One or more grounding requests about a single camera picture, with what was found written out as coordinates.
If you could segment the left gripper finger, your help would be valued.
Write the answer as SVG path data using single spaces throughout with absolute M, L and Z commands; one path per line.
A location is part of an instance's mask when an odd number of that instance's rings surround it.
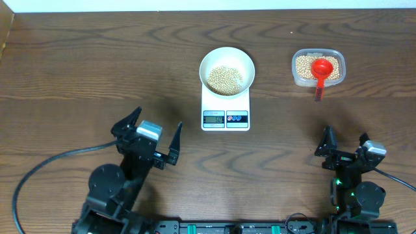
M 111 129 L 111 134 L 116 138 L 122 138 L 128 134 L 131 129 L 135 128 L 136 122 L 140 113 L 142 111 L 141 107 L 137 107 L 131 114 L 115 123 Z
M 175 166 L 179 159 L 180 154 L 180 143 L 181 143 L 181 131 L 183 128 L 183 123 L 179 122 L 177 130 L 174 134 L 174 137 L 169 146 L 169 152 L 164 156 L 163 164 L 170 164 Z

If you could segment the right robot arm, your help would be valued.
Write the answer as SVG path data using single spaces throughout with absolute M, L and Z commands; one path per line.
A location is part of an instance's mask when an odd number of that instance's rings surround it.
M 335 172 L 330 184 L 330 198 L 337 213 L 329 217 L 327 233 L 371 233 L 371 222 L 380 215 L 386 191 L 376 183 L 363 181 L 362 175 L 376 169 L 387 155 L 385 146 L 364 133 L 353 153 L 337 149 L 332 126 L 324 128 L 315 150 L 324 157 L 323 169 Z

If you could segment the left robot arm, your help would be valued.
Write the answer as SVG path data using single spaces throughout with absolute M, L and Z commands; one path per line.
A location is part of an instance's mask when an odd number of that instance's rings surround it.
M 81 216 L 71 229 L 73 234 L 156 232 L 155 221 L 132 208 L 152 168 L 176 165 L 183 125 L 178 125 L 169 152 L 164 154 L 157 151 L 162 127 L 146 120 L 137 123 L 141 111 L 137 107 L 113 125 L 110 132 L 123 160 L 120 165 L 104 164 L 92 172 Z

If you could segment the red plastic measuring scoop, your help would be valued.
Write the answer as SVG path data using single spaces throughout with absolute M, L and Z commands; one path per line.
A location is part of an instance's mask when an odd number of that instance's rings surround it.
M 315 92 L 315 101 L 321 102 L 324 95 L 325 80 L 332 74 L 333 65 L 330 61 L 320 58 L 313 61 L 311 73 L 317 79 L 317 88 Z

